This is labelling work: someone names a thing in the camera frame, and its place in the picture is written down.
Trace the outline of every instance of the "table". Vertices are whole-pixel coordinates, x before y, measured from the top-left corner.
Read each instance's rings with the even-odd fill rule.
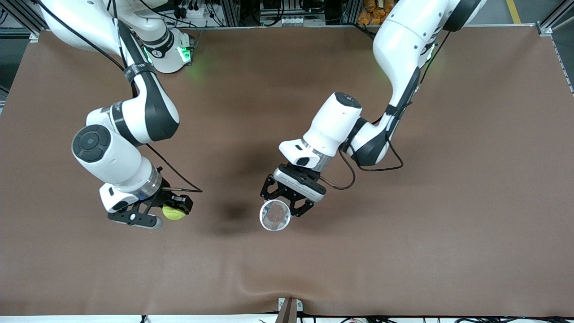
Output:
[[[28,45],[0,116],[0,313],[260,313],[291,296],[322,315],[574,316],[574,99],[550,38],[451,35],[393,137],[404,168],[359,172],[276,233],[258,210],[278,144],[333,91],[368,120],[388,103],[371,40],[207,31],[194,60],[159,75],[181,126],[154,147],[205,192],[146,230],[106,218],[70,150],[89,111],[129,97],[123,75],[49,32]],[[350,180],[340,158],[324,176]]]

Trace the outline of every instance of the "tennis ball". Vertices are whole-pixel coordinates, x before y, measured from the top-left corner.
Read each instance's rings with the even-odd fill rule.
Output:
[[[161,210],[164,212],[165,217],[172,221],[177,221],[185,217],[185,213],[182,210],[174,209],[167,205],[164,205],[164,207],[162,207]]]

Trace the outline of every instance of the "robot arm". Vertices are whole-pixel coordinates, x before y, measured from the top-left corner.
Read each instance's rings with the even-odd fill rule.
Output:
[[[86,126],[72,141],[76,160],[105,182],[100,197],[108,218],[159,228],[160,218],[148,214],[152,206],[167,206],[188,214],[191,199],[166,190],[169,183],[136,148],[171,138],[179,126],[179,115],[129,28],[113,20],[100,1],[44,0],[42,10],[56,36],[70,45],[87,46],[46,10],[104,51],[119,55],[121,48],[127,62],[126,79],[139,90],[135,98],[90,112]],[[139,210],[141,204],[146,206],[143,212]]]
[[[191,64],[193,37],[176,28],[168,28],[157,13],[148,9],[148,7],[163,5],[168,0],[145,0],[146,5],[142,1],[144,0],[115,0],[115,3],[118,6],[118,18],[138,35],[154,67],[162,73],[173,73],[183,66]],[[93,4],[87,1],[82,1],[85,3],[77,2],[80,1],[44,0],[43,4],[58,18],[65,19],[66,24],[73,25],[74,30],[81,35],[90,36],[90,41],[98,47],[108,53],[119,55],[116,37],[114,37],[116,34],[115,25],[109,23],[100,25],[102,21],[110,20],[114,6],[110,5],[110,14],[108,14],[105,8],[105,3],[108,3],[108,0],[90,1]],[[78,11],[86,8],[91,8],[91,10],[88,12]],[[74,36],[46,12],[43,14],[50,30],[58,38],[76,48],[94,51],[90,45]],[[77,20],[68,18],[70,14]]]
[[[381,25],[373,42],[375,59],[387,75],[393,92],[378,125],[360,116],[353,97],[335,92],[323,104],[302,139],[284,141],[281,153],[289,161],[267,177],[261,196],[284,197],[292,215],[301,216],[323,199],[320,173],[338,149],[359,166],[378,164],[389,147],[397,125],[417,89],[420,70],[431,56],[442,29],[460,30],[486,0],[400,0]],[[277,183],[272,193],[269,187]],[[305,204],[295,207],[295,203]]]

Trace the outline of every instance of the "clear plastic cup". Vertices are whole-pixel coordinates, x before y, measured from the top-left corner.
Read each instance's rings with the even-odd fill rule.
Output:
[[[285,202],[278,199],[270,199],[261,206],[259,220],[266,230],[283,230],[289,224],[289,220],[291,220],[291,211]]]

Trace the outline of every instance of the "black cable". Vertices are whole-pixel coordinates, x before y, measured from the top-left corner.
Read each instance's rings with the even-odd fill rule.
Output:
[[[351,163],[349,163],[349,161],[345,158],[345,156],[343,155],[343,152],[341,151],[341,147],[339,147],[339,155],[341,155],[341,158],[343,159],[343,161],[345,162],[345,164],[347,164],[347,167],[351,170],[351,173],[353,174],[353,179],[351,180],[351,184],[345,186],[345,187],[338,187],[335,186],[333,183],[329,182],[328,180],[326,180],[325,178],[323,178],[322,176],[319,177],[320,180],[322,180],[323,182],[325,182],[327,185],[331,186],[332,188],[334,188],[335,190],[346,190],[346,189],[350,189],[351,186],[353,186],[353,184],[355,184],[355,179],[356,179],[356,174],[355,174],[355,170],[353,169],[353,166],[351,165]]]
[[[126,60],[126,56],[123,54],[123,48],[122,48],[122,38],[119,35],[119,19],[118,19],[118,5],[116,4],[115,0],[110,0],[110,3],[113,2],[114,3],[114,25],[115,28],[118,32],[118,47],[119,47],[119,55],[122,58],[122,62],[123,62],[123,67],[124,70],[127,68],[127,60]],[[132,81],[130,83],[130,87],[131,87],[131,97],[135,98],[138,96],[138,91],[135,88],[135,83]]]
[[[271,27],[276,25],[278,22],[281,21],[281,18],[283,18],[283,15],[285,13],[285,3],[283,2],[283,0],[277,0],[279,3],[277,4],[277,17],[275,18],[275,20],[269,24],[269,25],[265,25],[263,23],[261,23],[261,21],[259,21],[256,17],[255,17],[255,12],[253,10],[253,3],[255,3],[257,0],[253,0],[251,1],[251,18],[253,19],[253,21],[255,21],[255,23],[258,26],[262,26],[262,27]]]
[[[177,174],[177,176],[179,176],[185,183],[188,183],[191,187],[193,187],[195,190],[187,190],[187,189],[181,189],[182,191],[186,191],[186,192],[192,192],[192,193],[202,193],[203,190],[200,189],[199,187],[193,185],[192,182],[188,181],[187,178],[185,178],[182,174],[180,174],[177,169],[175,169],[174,166],[172,166],[159,152],[157,152],[157,150],[155,150],[150,144],[145,144],[146,146],[148,146],[148,148],[153,151],[161,160],[164,161],[164,163],[172,169],[172,171],[174,173]]]
[[[304,0],[299,0],[299,7],[301,7],[301,9],[307,11],[308,13],[322,13],[323,11],[325,11],[325,2],[322,2],[321,8],[310,8],[310,7],[306,7],[305,5],[303,5],[303,1]]]
[[[443,47],[444,43],[447,42],[448,36],[450,36],[450,34],[451,34],[451,32],[447,33],[447,35],[443,39],[443,42],[440,44],[439,48],[436,50],[435,55],[431,58],[429,63],[426,65],[425,72],[422,74],[421,81],[418,84],[422,84],[422,81],[425,80],[426,72],[429,70],[429,67],[431,67],[432,62],[435,60],[436,56],[439,54],[440,49]]]
[[[458,320],[455,321],[455,323],[461,323],[461,322],[484,323],[484,321],[480,320],[479,318],[477,318],[476,320],[472,320],[467,317],[459,318]]]
[[[413,104],[413,101],[410,101],[409,103],[403,105],[403,106],[400,108],[399,111],[402,111],[403,109],[406,109],[406,107],[408,107],[408,106],[411,105],[411,104]],[[385,115],[384,113],[381,114],[381,116],[380,116],[377,120],[375,120],[375,121],[373,121],[373,122],[371,122],[371,123],[374,124],[374,125],[376,125],[377,123],[379,123],[379,122],[381,121],[381,119],[383,119],[383,116],[384,116],[384,115]]]
[[[162,13],[159,13],[159,12],[157,12],[157,11],[154,11],[154,10],[152,9],[152,7],[148,6],[148,4],[144,2],[144,0],[139,0],[139,1],[140,1],[141,3],[143,3],[143,5],[146,6],[149,10],[155,12],[156,14],[158,14],[158,15],[160,15],[160,16],[162,16],[162,17],[165,17],[165,18],[167,18],[167,19],[171,19],[171,20],[176,21],[176,22],[182,22],[183,24],[188,24],[190,27],[192,26],[192,27],[194,27],[194,28],[199,28],[199,27],[197,27],[196,25],[192,24],[191,22],[187,22],[187,21],[183,21],[183,20],[176,19],[176,18],[172,18],[172,17],[170,17],[170,16],[166,16],[166,15],[164,15],[164,14],[162,14]]]
[[[59,22],[60,24],[62,24],[62,26],[64,26],[66,29],[68,29],[71,33],[73,33],[74,35],[76,35],[77,37],[79,37],[81,40],[85,41],[88,45],[92,46],[95,50],[97,50],[100,54],[102,54],[103,56],[105,56],[106,58],[108,58],[110,61],[112,61],[112,63],[114,63],[120,70],[122,70],[123,72],[123,66],[121,66],[118,61],[116,61],[115,59],[113,59],[108,53],[106,53],[105,51],[103,51],[101,48],[99,48],[98,46],[96,46],[94,43],[92,43],[91,41],[89,41],[87,38],[85,38],[84,36],[80,35],[77,31],[73,30],[70,26],[68,26],[65,22],[63,22],[61,19],[59,19],[54,13],[52,13],[50,11],[50,9],[48,9],[41,1],[38,1],[38,4],[42,7],[42,9],[44,9],[44,11],[46,11],[50,16],[52,16],[52,18],[54,18],[54,20],[56,20],[57,22]]]
[[[372,40],[375,39],[375,35],[377,34],[377,33],[374,33],[374,32],[372,32],[372,31],[369,31],[369,30],[367,29],[367,26],[366,26],[366,25],[364,25],[364,29],[363,29],[360,25],[355,24],[354,22],[346,22],[346,23],[343,24],[343,25],[353,26],[353,27],[359,29],[361,32],[367,34],[367,36],[368,36],[369,38],[371,38]]]
[[[8,12],[2,10],[2,14],[6,13],[6,15],[4,16],[4,18],[2,19],[2,16],[0,15],[0,19],[2,19],[2,21],[0,21],[0,25],[2,25],[4,22],[6,22],[6,19],[8,19],[8,16],[10,15]]]
[[[211,6],[211,10],[209,9],[209,7],[207,6],[207,1],[209,1],[209,4]],[[207,9],[207,11],[210,13],[210,16],[213,14],[213,19],[215,21],[216,24],[218,24],[220,27],[225,27],[225,24],[223,24],[223,22],[219,19],[219,17],[217,16],[217,12],[215,11],[215,7],[213,2],[211,2],[211,0],[206,0],[205,2],[205,8]]]
[[[389,140],[389,137],[385,136],[385,140],[389,143],[389,147],[391,148],[391,150],[393,151],[393,154],[395,155],[395,157],[398,159],[398,161],[401,164],[399,166],[388,167],[388,168],[378,168],[378,169],[364,168],[363,166],[360,165],[359,156],[356,154],[355,149],[353,148],[352,145],[349,145],[349,148],[351,148],[351,150],[353,151],[353,156],[355,156],[355,161],[357,162],[357,166],[359,167],[360,170],[362,170],[364,172],[384,172],[384,171],[397,170],[399,168],[402,168],[405,165],[405,163],[402,161],[402,158],[398,155],[397,151],[394,149],[393,144]]]

